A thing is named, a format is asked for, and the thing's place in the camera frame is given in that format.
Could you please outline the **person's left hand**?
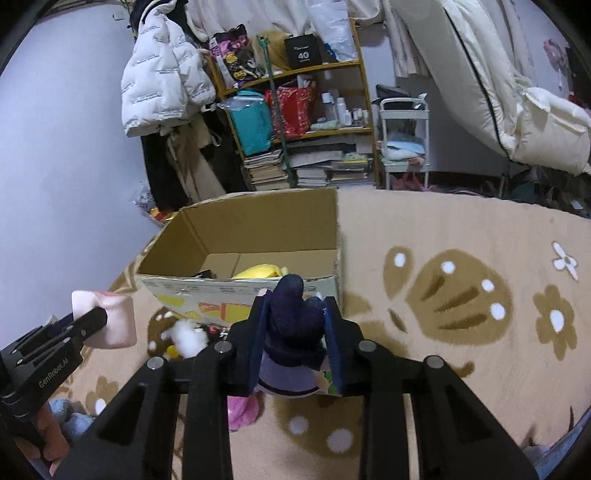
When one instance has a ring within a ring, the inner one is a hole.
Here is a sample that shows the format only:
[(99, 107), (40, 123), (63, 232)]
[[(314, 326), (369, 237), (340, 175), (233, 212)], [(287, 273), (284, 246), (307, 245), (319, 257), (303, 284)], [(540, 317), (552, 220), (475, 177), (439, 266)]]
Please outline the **person's left hand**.
[(42, 439), (41, 449), (26, 439), (14, 437), (13, 440), (28, 460), (47, 461), (49, 463), (48, 475), (53, 477), (61, 462), (68, 455), (70, 446), (48, 403), (45, 403), (37, 412), (32, 420), (32, 425)]

